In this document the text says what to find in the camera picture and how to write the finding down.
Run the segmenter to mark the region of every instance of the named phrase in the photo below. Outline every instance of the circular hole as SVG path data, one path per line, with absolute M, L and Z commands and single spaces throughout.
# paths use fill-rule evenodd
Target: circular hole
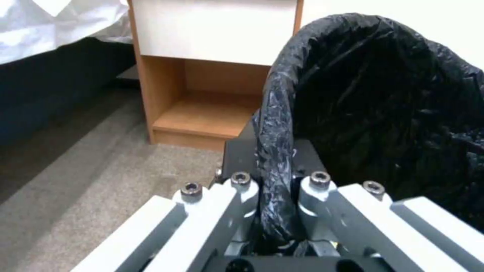
M 370 182 L 370 183 L 368 184 L 368 187 L 369 187 L 370 189 L 373 189 L 373 190 L 379 190 L 379 189 L 380 189 L 380 186 L 379 186 L 378 184 L 376 184 L 376 183 L 373 183 L 373 182 Z
M 326 179 L 326 174 L 325 173 L 316 173 L 316 178 L 325 180 Z
M 336 263 L 337 272 L 363 272 L 361 266 L 349 259 L 343 259 Z
M 197 186 L 195 183 L 187 183 L 187 184 L 185 185 L 185 189 L 186 189 L 187 191 L 193 191 L 193 190 L 197 189 L 197 187 L 198 187 L 198 186 Z
M 226 272 L 254 272 L 254 266 L 245 259 L 234 259 L 228 263 Z
M 237 174 L 237 175 L 235 175 L 235 179 L 237 181 L 244 181 L 245 180 L 245 175 L 244 174 Z

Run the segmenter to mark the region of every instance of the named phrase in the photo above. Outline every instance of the hex socket screw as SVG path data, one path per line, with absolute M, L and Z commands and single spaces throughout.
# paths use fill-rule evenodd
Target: hex socket screw
M 181 198 L 186 202 L 197 202 L 202 199 L 202 186 L 198 182 L 188 182 L 180 190 Z
M 331 176 L 324 171 L 314 171 L 311 173 L 309 181 L 317 189 L 327 190 L 331 183 Z
M 385 187 L 376 181 L 363 182 L 363 189 L 373 195 L 379 201 L 383 200 L 385 195 Z
M 235 172 L 230 177 L 232 187 L 240 190 L 246 190 L 250 185 L 250 174 L 247 172 Z

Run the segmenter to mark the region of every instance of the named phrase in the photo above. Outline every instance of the trash bin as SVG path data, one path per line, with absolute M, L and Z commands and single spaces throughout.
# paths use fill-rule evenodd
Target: trash bin
M 375 180 L 483 231 L 483 96 L 480 69 L 393 20 L 332 15 L 302 28 L 253 117 L 265 244 L 294 255 L 305 239 L 290 197 L 295 138 L 311 140 L 338 186 Z

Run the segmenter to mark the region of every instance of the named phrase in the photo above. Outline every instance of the white drawer front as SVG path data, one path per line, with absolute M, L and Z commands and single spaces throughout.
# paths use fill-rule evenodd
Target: white drawer front
M 272 65 L 297 0 L 133 0 L 142 55 Z

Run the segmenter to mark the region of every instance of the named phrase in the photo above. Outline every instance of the gray carpet floor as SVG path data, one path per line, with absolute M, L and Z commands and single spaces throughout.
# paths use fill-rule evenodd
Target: gray carpet floor
M 205 186 L 222 153 L 150 145 L 138 91 L 106 91 L 0 148 L 1 271 L 68 271 L 152 195 Z

